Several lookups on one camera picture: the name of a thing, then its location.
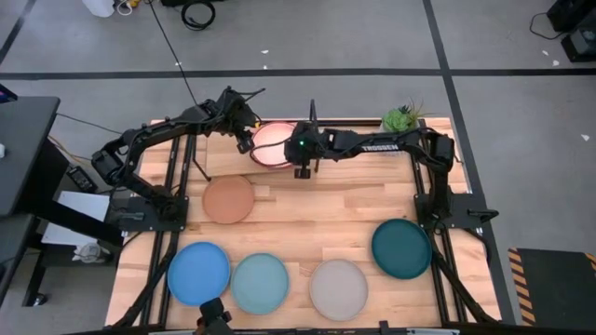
light blue plate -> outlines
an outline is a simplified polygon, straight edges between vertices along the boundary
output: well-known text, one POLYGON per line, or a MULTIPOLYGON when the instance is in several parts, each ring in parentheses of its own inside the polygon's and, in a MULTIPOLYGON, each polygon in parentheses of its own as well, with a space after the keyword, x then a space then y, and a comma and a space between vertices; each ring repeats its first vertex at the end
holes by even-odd
POLYGON ((215 299, 230 279, 230 261, 210 242, 196 242, 180 250, 168 269, 168 287, 179 302, 189 306, 215 299))
POLYGON ((268 253, 255 253, 240 262, 232 275, 232 296, 244 312, 265 315, 288 296, 290 278, 283 262, 268 253))

blue plate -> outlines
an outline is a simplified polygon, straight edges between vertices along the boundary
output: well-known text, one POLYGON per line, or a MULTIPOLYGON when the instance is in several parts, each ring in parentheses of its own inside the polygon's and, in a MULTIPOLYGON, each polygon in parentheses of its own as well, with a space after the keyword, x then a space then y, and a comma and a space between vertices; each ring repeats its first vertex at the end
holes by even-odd
POLYGON ((210 242, 196 242, 180 250, 168 269, 168 287, 179 302, 199 306, 224 293, 230 261, 210 242))
POLYGON ((388 275, 412 279, 430 265, 432 249, 427 234, 403 219, 383 222, 372 236, 372 256, 388 275))
POLYGON ((240 262, 232 275, 232 296, 244 312, 265 315, 286 299, 290 278, 279 258, 255 253, 240 262))

teal plate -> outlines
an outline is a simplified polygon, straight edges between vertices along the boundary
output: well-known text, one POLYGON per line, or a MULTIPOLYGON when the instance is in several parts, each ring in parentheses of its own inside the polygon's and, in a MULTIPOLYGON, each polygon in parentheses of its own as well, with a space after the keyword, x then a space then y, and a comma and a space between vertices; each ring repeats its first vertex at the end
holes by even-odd
POLYGON ((427 234, 403 219, 383 222, 372 236, 372 256, 388 275, 412 279, 427 270, 432 249, 427 234))
POLYGON ((266 315, 286 299, 290 277, 283 262, 268 253, 255 253, 240 262, 232 275, 232 296, 244 312, 266 315))

dark teal plate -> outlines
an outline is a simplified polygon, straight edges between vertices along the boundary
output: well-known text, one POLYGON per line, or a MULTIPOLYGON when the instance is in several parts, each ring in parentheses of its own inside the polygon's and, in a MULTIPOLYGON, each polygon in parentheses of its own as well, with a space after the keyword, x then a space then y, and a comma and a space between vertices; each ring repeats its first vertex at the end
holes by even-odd
POLYGON ((372 236, 372 256, 388 275, 412 279, 427 270, 432 250, 427 234, 403 219, 383 222, 372 236))

potted plant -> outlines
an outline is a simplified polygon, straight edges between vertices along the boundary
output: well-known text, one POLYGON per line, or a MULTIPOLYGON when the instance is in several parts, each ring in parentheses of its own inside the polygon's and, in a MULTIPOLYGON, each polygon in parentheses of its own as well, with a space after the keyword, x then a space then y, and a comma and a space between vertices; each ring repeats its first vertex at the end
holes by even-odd
POLYGON ((422 103, 416 106, 413 100, 409 104, 400 106, 387 112, 381 122, 381 132, 404 132, 418 127, 418 119, 422 113, 422 103))

